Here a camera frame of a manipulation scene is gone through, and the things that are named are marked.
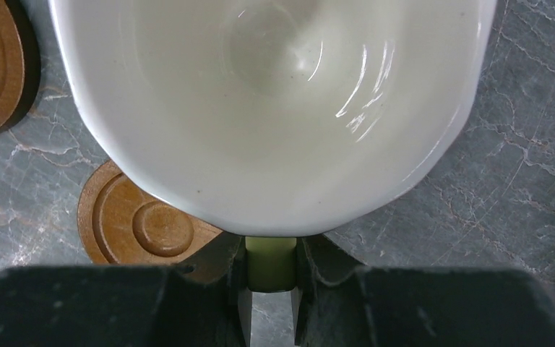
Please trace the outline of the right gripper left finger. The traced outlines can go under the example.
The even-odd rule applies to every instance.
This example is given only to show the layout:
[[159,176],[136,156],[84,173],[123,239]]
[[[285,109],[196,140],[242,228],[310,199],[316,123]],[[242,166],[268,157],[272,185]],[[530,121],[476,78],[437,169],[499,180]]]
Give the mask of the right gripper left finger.
[[175,265],[0,272],[0,346],[247,346],[244,240],[221,234]]

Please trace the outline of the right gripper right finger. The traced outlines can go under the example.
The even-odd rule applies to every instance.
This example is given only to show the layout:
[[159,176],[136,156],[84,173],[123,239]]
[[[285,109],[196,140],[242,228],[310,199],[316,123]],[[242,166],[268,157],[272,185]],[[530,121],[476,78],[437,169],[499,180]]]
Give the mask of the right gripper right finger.
[[297,346],[555,346],[555,300],[509,268],[372,267],[297,241]]

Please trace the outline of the yellow mug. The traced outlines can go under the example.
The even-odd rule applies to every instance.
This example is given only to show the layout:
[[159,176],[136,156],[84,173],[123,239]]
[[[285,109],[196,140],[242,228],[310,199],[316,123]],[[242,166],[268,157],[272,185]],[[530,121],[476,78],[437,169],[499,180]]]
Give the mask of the yellow mug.
[[495,1],[50,1],[84,125],[154,198],[245,237],[289,291],[299,238],[412,189],[468,120]]

